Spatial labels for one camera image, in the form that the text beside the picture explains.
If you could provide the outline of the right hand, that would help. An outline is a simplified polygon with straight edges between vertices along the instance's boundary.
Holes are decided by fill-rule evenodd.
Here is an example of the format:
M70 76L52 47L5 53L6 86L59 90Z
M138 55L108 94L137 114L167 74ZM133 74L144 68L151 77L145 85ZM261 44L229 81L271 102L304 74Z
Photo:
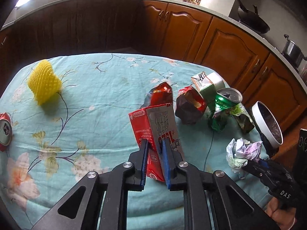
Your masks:
M266 206L266 214L271 217L281 230L288 230L295 224L296 208L283 210L279 207L279 201L273 197Z

